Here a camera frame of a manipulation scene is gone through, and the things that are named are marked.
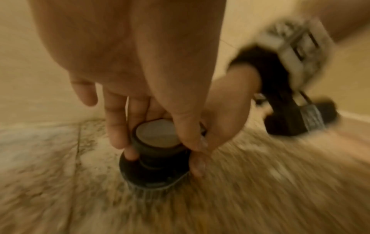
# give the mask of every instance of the black wristband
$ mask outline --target black wristband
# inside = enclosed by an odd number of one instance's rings
[[[263,95],[292,94],[289,85],[289,73],[281,64],[276,53],[270,52],[256,45],[242,49],[229,65],[250,64],[254,66],[262,81]]]

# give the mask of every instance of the forearm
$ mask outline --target forearm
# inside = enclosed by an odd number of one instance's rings
[[[370,0],[313,0],[298,7],[303,15],[318,17],[335,42],[370,22]]]

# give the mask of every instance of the wrist-mounted device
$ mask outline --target wrist-mounted device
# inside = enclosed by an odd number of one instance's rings
[[[269,134],[298,136],[322,130],[338,118],[332,100],[312,102],[303,93],[322,72],[333,45],[318,19],[282,19],[231,61],[230,67],[247,63],[259,72],[262,88],[255,101],[257,105],[267,101],[273,109],[264,120]],[[299,106],[295,94],[301,94],[306,104]]]

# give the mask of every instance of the hand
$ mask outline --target hand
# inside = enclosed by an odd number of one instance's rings
[[[242,130],[248,119],[251,101],[254,94],[259,92],[260,86],[257,70],[249,65],[235,65],[224,77],[212,83],[202,113],[210,152]],[[193,175],[204,175],[210,152],[192,153],[189,166]]]
[[[103,86],[112,145],[138,155],[130,130],[169,112],[184,145],[202,151],[200,115],[210,87],[225,0],[29,0],[39,34],[68,70],[80,100]]]

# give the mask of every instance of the beige wall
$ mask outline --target beige wall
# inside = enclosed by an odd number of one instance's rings
[[[229,0],[215,76],[237,48],[262,25],[291,11],[296,0]],[[313,94],[334,98],[341,109],[370,114],[370,30],[337,52]],[[79,121],[103,116],[86,108],[70,89],[66,73],[50,60],[33,26],[25,0],[0,2],[0,123]]]

